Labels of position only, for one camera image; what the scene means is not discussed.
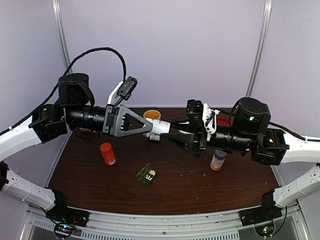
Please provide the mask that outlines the small white pill bottle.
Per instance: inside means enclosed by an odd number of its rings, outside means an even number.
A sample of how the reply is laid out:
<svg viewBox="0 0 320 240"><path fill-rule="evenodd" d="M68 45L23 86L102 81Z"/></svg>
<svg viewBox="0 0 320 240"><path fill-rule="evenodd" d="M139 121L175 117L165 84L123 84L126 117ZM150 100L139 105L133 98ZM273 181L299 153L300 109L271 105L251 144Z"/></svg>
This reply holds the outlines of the small white pill bottle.
<svg viewBox="0 0 320 240"><path fill-rule="evenodd" d="M170 132L171 124L167 121L153 119L152 130L150 131L152 134L161 135L168 134Z"/></svg>

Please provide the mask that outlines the orange bottle cap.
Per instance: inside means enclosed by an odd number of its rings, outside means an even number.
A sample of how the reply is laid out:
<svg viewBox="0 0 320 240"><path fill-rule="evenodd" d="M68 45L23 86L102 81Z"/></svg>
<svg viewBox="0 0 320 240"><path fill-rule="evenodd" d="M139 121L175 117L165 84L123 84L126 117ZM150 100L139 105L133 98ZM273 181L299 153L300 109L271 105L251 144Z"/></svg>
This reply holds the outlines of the orange bottle cap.
<svg viewBox="0 0 320 240"><path fill-rule="evenodd" d="M107 154L112 150L112 145L108 142L105 142L100 145L99 149L102 153Z"/></svg>

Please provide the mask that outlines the large orange pill bottle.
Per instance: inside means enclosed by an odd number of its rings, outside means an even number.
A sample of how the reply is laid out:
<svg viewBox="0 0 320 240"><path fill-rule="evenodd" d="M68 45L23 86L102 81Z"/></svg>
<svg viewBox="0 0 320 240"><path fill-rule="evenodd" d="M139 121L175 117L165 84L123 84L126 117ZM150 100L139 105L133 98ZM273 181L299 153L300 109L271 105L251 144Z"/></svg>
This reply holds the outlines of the large orange pill bottle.
<svg viewBox="0 0 320 240"><path fill-rule="evenodd" d="M102 153L102 157L104 159L104 162L108 165L108 166L112 166L116 163L116 157L113 151L113 148L110 152L108 153Z"/></svg>

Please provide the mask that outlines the green pill organizer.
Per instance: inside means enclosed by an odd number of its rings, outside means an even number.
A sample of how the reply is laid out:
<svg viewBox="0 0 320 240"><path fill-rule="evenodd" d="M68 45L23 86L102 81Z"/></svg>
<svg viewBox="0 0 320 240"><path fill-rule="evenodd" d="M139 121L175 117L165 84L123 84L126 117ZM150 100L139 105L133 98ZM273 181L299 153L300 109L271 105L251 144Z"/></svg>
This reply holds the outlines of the green pill organizer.
<svg viewBox="0 0 320 240"><path fill-rule="evenodd" d="M137 174L136 179L145 188L148 188L150 184L158 176L158 171L151 168L151 164L148 162Z"/></svg>

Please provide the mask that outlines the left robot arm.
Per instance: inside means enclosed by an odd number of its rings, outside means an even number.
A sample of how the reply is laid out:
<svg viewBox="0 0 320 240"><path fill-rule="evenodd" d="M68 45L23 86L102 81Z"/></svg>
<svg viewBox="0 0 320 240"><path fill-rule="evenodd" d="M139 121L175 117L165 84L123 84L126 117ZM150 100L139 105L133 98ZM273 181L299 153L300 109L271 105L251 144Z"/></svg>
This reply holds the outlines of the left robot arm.
<svg viewBox="0 0 320 240"><path fill-rule="evenodd" d="M120 81L109 96L106 107L95 105L89 87L89 76L72 73L58 79L58 101L45 104L27 119L0 136L0 191L22 201L32 203L53 215L61 222L72 218L62 192L36 185L18 176L4 160L26 148L45 144L68 130L83 128L113 137L147 133L153 124L121 105L127 100L138 81L129 77Z"/></svg>

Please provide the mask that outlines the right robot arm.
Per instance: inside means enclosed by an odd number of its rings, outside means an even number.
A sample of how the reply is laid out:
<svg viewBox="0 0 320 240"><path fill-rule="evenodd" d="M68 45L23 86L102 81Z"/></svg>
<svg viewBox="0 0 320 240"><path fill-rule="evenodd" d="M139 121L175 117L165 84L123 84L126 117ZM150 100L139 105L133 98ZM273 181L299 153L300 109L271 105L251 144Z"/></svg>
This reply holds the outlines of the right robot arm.
<svg viewBox="0 0 320 240"><path fill-rule="evenodd" d="M218 124L218 109L190 99L186 117L172 120L159 135L185 151L201 156L206 148L226 153L251 154L262 165L278 166L295 162L314 163L305 174L263 197L256 210L259 220L268 220L277 208L310 193L320 185L320 139L301 136L271 122L267 104L251 97L240 98L228 113L228 124Z"/></svg>

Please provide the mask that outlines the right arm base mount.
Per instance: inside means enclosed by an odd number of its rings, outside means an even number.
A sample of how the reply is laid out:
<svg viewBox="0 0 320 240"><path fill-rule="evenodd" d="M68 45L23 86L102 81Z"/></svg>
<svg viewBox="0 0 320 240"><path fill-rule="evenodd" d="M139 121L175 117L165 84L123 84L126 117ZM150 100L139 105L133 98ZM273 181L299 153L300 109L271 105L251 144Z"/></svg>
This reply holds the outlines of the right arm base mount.
<svg viewBox="0 0 320 240"><path fill-rule="evenodd" d="M276 206L274 192L274 190L270 190L262 195L261 206L238 212L243 226L271 221L282 216L282 209Z"/></svg>

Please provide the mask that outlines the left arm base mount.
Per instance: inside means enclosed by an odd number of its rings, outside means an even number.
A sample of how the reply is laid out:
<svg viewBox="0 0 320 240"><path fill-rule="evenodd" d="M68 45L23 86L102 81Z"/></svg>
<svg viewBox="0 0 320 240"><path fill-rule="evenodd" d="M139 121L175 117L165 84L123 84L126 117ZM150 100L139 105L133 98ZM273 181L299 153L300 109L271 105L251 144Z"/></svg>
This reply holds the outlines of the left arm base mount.
<svg viewBox="0 0 320 240"><path fill-rule="evenodd" d="M48 217L54 221L86 227L89 220L89 212L68 207L62 192L58 190L52 190L52 192L55 200L53 208L46 211Z"/></svg>

